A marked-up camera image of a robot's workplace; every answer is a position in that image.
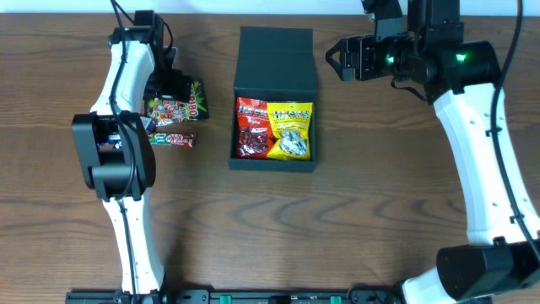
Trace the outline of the black Haribo candy bag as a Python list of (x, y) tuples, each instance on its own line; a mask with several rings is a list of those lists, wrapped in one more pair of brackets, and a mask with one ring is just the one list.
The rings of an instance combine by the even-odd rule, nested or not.
[(201, 80), (181, 84), (176, 92), (168, 95), (147, 95), (144, 101), (144, 114), (152, 118), (157, 127), (198, 122), (210, 117), (208, 99)]

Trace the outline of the black gift box with lid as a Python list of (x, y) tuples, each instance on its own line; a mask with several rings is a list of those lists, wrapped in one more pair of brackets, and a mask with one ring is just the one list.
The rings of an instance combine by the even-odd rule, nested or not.
[[(233, 101), (239, 97), (273, 102), (317, 100), (313, 30), (303, 28), (240, 28), (240, 44), (233, 86)], [(262, 160), (236, 156), (239, 138), (237, 116), (233, 115), (229, 168), (244, 171), (313, 172), (316, 169), (317, 126), (309, 126), (309, 160)]]

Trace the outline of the yellow Hacks candy bag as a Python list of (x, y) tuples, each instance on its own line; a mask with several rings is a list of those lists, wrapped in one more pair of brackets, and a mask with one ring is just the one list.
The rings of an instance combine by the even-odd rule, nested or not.
[(273, 160), (310, 160), (310, 102), (269, 102), (269, 122), (275, 142), (267, 152)]

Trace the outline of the red Hacks candy bag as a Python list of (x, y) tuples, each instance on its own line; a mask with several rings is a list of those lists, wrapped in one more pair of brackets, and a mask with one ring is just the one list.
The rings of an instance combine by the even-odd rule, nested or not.
[(247, 159), (266, 159), (273, 147), (273, 130), (267, 112), (267, 102), (245, 97), (236, 101), (238, 141), (236, 156)]

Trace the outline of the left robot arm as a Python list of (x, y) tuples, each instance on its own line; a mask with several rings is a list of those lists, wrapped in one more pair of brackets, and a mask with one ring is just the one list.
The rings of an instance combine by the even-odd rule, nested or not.
[(156, 178), (140, 112), (154, 97), (187, 100), (192, 78), (175, 70), (161, 25), (119, 26), (109, 38), (111, 66), (100, 97), (72, 121), (86, 186), (111, 219), (122, 267), (121, 298), (160, 301), (165, 270), (155, 247), (149, 203)]

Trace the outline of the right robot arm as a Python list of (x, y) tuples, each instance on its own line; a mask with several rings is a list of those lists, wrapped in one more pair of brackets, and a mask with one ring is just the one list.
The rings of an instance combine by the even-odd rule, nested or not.
[(435, 109), (450, 142), (467, 212), (467, 244), (438, 251), (429, 271), (404, 280), (389, 303), (488, 303), (539, 281), (539, 217), (505, 119), (499, 63), (487, 41), (466, 41), (457, 1), (364, 0), (371, 35), (326, 54), (343, 81), (390, 77)]

